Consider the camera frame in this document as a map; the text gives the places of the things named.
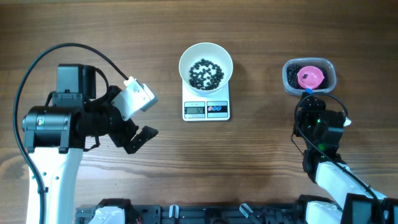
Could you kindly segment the pink scoop blue handle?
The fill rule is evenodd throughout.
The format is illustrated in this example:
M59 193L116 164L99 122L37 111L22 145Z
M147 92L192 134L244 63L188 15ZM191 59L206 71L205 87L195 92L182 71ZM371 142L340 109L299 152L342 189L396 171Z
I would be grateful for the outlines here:
M297 82L303 89L315 90L325 79L323 72L314 66L301 68L297 73Z

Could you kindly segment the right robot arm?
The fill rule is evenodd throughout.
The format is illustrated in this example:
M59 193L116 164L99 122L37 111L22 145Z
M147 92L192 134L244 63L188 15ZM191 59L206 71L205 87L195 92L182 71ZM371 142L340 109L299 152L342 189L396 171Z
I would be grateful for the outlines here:
M374 190L356 176L337 150L351 124L347 108L326 108L319 93L302 93L294 109L292 134L305 141L303 171L330 198L303 195L297 219L303 223L397 223L397 199Z

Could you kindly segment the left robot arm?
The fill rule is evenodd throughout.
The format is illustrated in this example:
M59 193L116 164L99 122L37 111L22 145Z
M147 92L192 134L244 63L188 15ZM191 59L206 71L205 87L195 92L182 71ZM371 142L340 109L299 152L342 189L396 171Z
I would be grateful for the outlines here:
M132 121L137 111L157 102L150 88L129 77L125 89L106 85L96 97L96 75L103 72L90 65L60 64L57 88L46 104L30 109L22 121L24 145L37 171L30 173L27 222L71 223L75 184L86 138L109 136L113 144L134 154L158 131Z

